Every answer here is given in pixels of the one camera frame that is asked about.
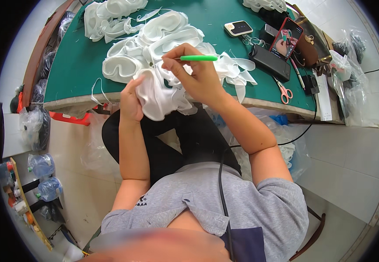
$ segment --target green table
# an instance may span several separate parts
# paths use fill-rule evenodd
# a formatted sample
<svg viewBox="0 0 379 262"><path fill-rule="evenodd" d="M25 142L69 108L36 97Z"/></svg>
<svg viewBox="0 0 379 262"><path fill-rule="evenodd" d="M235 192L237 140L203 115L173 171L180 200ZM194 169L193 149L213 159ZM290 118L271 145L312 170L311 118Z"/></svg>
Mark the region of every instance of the green table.
<svg viewBox="0 0 379 262"><path fill-rule="evenodd" d="M146 9L169 8L187 14L189 23L205 34L204 42L214 45L218 54L223 51L239 58L248 58L250 46L244 45L240 39L231 38L224 32L223 25L228 22L245 20L254 29L253 36L258 36L259 30L265 24L258 14L242 5L242 0L149 0ZM140 10L130 16L136 18L149 11ZM125 84L108 80L102 75L102 62L109 48L117 41L108 44L104 39L92 42L84 36L84 27L78 24L76 16L71 22L63 40L60 43L56 57L49 74L45 92L44 107L53 112L61 112L71 116L82 117L86 110L93 108L96 103L90 99L91 88L97 78L103 82L103 91L112 102L120 100L120 91ZM292 67L290 81L284 83L293 93L288 105L281 102L281 92L272 77L260 69L250 71L258 82L246 86L245 106L275 109L281 112L291 112L313 117L314 102L302 90L296 73ZM224 83L224 89L235 96L235 88ZM95 86L94 96L100 102L106 102L100 90L100 82Z"/></svg>

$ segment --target phone screen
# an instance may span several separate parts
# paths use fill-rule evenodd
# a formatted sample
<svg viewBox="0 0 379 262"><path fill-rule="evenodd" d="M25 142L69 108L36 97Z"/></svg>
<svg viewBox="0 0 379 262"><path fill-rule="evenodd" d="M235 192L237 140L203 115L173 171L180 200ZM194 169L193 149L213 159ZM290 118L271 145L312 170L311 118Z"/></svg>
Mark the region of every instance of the phone screen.
<svg viewBox="0 0 379 262"><path fill-rule="evenodd" d="M290 18L286 18L271 46L271 53L287 61L300 39L303 29Z"/></svg>
<svg viewBox="0 0 379 262"><path fill-rule="evenodd" d="M233 34L240 34L252 30L252 28L245 21L233 23L233 26L235 27L231 30Z"/></svg>

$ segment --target black power bank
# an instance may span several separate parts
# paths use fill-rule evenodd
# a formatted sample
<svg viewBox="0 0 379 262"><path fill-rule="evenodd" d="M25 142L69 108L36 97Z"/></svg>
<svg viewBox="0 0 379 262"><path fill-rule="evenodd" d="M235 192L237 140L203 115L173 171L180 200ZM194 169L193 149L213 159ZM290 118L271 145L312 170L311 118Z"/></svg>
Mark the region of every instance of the black power bank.
<svg viewBox="0 0 379 262"><path fill-rule="evenodd" d="M254 61L257 67L266 71L281 82L287 82L290 80L290 65L265 48L260 47L259 45L253 45L248 56L249 60Z"/></svg>

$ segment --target pile of goggles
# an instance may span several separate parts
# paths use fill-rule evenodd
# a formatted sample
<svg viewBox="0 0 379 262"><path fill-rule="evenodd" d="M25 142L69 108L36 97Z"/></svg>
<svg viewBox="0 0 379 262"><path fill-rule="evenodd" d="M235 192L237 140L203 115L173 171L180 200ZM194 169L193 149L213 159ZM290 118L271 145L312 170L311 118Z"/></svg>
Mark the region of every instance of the pile of goggles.
<svg viewBox="0 0 379 262"><path fill-rule="evenodd" d="M146 5L147 0L107 0L103 3L91 3L85 9L85 36L94 42L104 37L105 43L109 43L123 34L137 32L144 24L133 27L132 18L128 16Z"/></svg>
<svg viewBox="0 0 379 262"><path fill-rule="evenodd" d="M243 0L243 5L257 13L261 8L265 8L268 11L277 10L280 13L287 10L284 0Z"/></svg>
<svg viewBox="0 0 379 262"><path fill-rule="evenodd" d="M136 88L136 95L143 113L151 120L161 121L174 110L185 115L194 114L197 108L185 97L181 82L170 71L162 68L162 55L178 45L189 43L204 55L218 57L213 64L221 83L226 80L234 84L238 100L242 102L246 83L257 84L248 72L255 69L255 63L248 59L231 58L225 52L217 55L210 43L203 42L203 37L201 30L188 24L186 14L169 11L142 24L138 34L115 43L102 63L103 76L112 81L128 83L144 75L144 81ZM190 66L185 65L184 68L188 74L192 73Z"/></svg>

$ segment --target black pants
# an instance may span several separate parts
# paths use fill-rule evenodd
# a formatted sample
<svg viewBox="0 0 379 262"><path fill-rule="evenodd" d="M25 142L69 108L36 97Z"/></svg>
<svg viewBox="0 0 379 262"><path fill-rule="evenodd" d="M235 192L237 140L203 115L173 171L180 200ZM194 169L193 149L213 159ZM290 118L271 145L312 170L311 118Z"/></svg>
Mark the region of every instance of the black pants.
<svg viewBox="0 0 379 262"><path fill-rule="evenodd" d="M185 116L173 111L163 121L152 121L145 116L141 120L152 186L184 165L208 161L220 163L224 150L229 148L202 105L197 103L196 106L198 112L193 115ZM102 140L111 156L119 163L118 126L119 111L113 113L104 123ZM179 138L182 154L156 137L173 128ZM225 153L224 164L241 173L240 165L230 149Z"/></svg>

